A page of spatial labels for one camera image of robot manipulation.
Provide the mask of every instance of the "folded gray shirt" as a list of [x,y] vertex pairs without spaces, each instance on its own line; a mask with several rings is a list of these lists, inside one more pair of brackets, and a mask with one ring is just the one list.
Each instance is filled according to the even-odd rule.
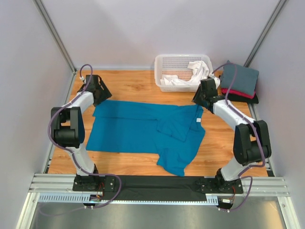
[[[236,67],[237,75],[231,89],[248,95],[254,95],[255,85],[259,71],[251,68],[245,68],[238,64],[236,65]],[[233,64],[228,64],[224,67],[224,72],[220,77],[221,88],[229,88],[234,77],[234,72],[235,66]]]

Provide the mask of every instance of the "wooden platform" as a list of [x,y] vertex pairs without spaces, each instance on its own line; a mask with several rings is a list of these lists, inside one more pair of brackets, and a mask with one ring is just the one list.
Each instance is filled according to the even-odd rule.
[[[113,100],[135,101],[155,104],[188,105],[194,93],[163,93],[154,81],[153,71],[94,71],[102,77],[112,93]],[[77,77],[71,99],[76,95],[82,82]],[[246,103],[234,105],[250,116]],[[87,143],[94,117],[94,106],[83,114]],[[198,154],[194,161],[185,169],[186,176],[214,176],[216,171],[225,166],[233,157],[233,130],[219,117],[204,111],[201,124],[206,130]],[[89,155],[100,173],[117,175],[171,175],[161,166],[157,166],[158,155],[146,153],[107,153],[89,151]],[[66,152],[55,149],[49,173],[74,174],[76,169]],[[253,168],[247,175],[266,177],[265,168]]]

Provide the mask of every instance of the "gray wall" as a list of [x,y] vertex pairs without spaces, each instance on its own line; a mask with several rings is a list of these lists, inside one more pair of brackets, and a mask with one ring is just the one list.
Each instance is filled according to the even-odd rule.
[[32,0],[0,1],[0,224],[15,228],[71,72]]
[[305,228],[304,9],[305,1],[288,1],[251,64],[260,71],[257,109],[269,125],[274,169],[287,181],[301,228]]
[[243,64],[278,0],[43,0],[73,62],[152,68],[158,54]]

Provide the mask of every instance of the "plastic basket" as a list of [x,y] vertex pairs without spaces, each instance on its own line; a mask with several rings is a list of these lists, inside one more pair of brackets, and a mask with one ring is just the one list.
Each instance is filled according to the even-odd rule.
[[204,61],[210,71],[213,71],[211,60],[206,55],[158,55],[154,62],[154,78],[156,85],[162,92],[196,92],[196,86],[171,86],[161,85],[162,75],[178,75],[179,79],[188,81],[191,79],[193,72],[187,68],[190,61]]

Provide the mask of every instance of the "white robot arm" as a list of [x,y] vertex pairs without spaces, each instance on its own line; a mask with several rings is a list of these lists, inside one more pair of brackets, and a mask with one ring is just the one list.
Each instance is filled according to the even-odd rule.
[[[239,179],[246,169],[271,156],[267,123],[244,115],[229,100],[225,100],[223,95],[218,95],[213,79],[201,80],[193,102],[222,118],[235,131],[234,157],[226,166],[218,170],[215,178],[220,182]],[[264,158],[262,158],[258,142],[250,139],[250,135],[254,136],[254,131],[262,146]]]
[[[89,83],[90,76],[86,76],[86,82]],[[76,97],[77,100],[72,105],[66,107],[60,112],[60,115],[55,117],[51,125],[52,139],[60,146],[69,149],[73,154],[66,150],[71,157],[77,171],[76,174],[80,177],[88,177],[81,169],[88,173],[98,173],[95,164],[89,158],[86,147],[83,144],[85,139],[85,128],[82,120],[82,114],[89,106],[98,105],[107,98],[111,97],[111,93],[98,75],[93,75],[91,83],[86,91],[81,93],[84,86],[80,88]],[[54,107],[51,110],[51,117],[61,107]]]

